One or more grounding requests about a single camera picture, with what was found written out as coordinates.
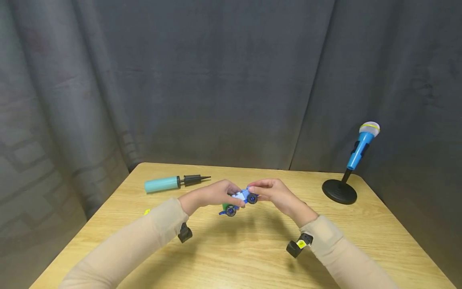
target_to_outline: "beige sleeve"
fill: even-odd
[[[385,271],[326,217],[300,228],[313,236],[311,250],[342,289],[398,288]]]
[[[156,250],[179,234],[188,220],[169,199],[96,247],[64,277],[59,288],[115,288]]]

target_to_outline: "lego car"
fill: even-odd
[[[235,193],[234,195],[231,195],[231,197],[241,199],[244,201],[244,203],[250,204],[255,204],[258,201],[258,195],[249,192],[249,187],[247,187],[245,190]],[[234,206],[228,203],[223,204],[223,211],[219,212],[218,215],[227,215],[232,217],[236,214],[238,209],[238,206]]]

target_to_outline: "toy wheel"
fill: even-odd
[[[236,214],[236,209],[233,205],[229,205],[226,207],[226,215],[232,217]]]
[[[258,201],[258,197],[256,194],[253,194],[253,193],[250,193],[248,196],[247,196],[247,202],[250,203],[250,204],[255,204],[256,202]]]

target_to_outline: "yellow label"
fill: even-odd
[[[305,241],[303,241],[303,240],[298,240],[298,241],[297,241],[297,246],[298,246],[300,249],[303,249],[303,248],[305,248],[307,245],[306,245]]]

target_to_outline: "black round base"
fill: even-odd
[[[325,181],[322,184],[322,191],[332,201],[345,205],[351,205],[358,198],[354,188],[337,179],[329,179]]]

